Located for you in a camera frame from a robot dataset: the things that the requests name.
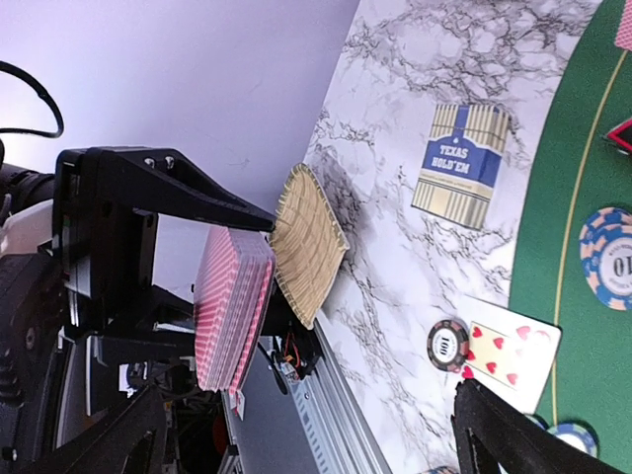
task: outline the card stack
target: card stack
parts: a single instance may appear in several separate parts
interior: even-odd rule
[[[614,44],[632,51],[632,1],[626,0]]]
[[[412,206],[482,228],[509,124],[497,107],[437,106]]]
[[[194,294],[197,383],[240,390],[261,334],[275,254],[259,232],[211,225]]]

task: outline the green felt table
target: green felt table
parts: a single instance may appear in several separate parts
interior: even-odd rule
[[[632,313],[602,305],[579,258],[596,210],[632,211],[632,157],[603,136],[632,117],[632,52],[614,45],[623,0],[605,0],[564,73],[535,157],[517,238],[510,309],[559,325],[538,408],[549,425],[582,421],[599,458],[632,472]]]

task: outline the poker chip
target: poker chip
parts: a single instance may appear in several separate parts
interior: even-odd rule
[[[525,414],[525,416],[529,418],[532,422],[534,422],[536,425],[538,425],[540,428],[542,428],[543,430],[546,430],[546,425],[544,425],[544,423],[539,418],[537,418],[534,415]]]
[[[584,268],[584,275],[589,277],[590,261],[593,251],[593,240],[597,230],[611,225],[622,224],[632,225],[632,215],[619,207],[604,207],[589,217],[580,232],[580,259]]]
[[[547,431],[579,451],[596,457],[596,440],[591,432],[582,425],[578,425],[577,423],[562,423],[549,428]]]
[[[424,471],[422,474],[458,474],[458,470],[453,467],[440,466],[429,471]]]
[[[428,334],[428,357],[439,370],[458,372],[469,347],[467,331],[456,321],[439,321]]]
[[[599,227],[583,265],[587,282],[601,303],[619,311],[632,309],[632,225]]]

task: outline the white marble surface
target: white marble surface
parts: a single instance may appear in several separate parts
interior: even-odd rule
[[[426,355],[458,294],[507,304],[531,163],[598,0],[361,0],[305,162],[352,248],[320,318],[395,474],[457,465],[458,375]],[[437,103],[501,104],[508,151],[482,231],[411,207]]]

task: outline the lavender wall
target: lavender wall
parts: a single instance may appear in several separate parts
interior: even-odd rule
[[[2,0],[0,59],[41,80],[66,121],[58,140],[7,135],[6,161],[52,171],[64,148],[175,147],[273,210],[303,158],[356,5]],[[26,86],[0,75],[6,125],[54,123]],[[162,219],[156,279],[185,294],[204,234],[179,225]]]

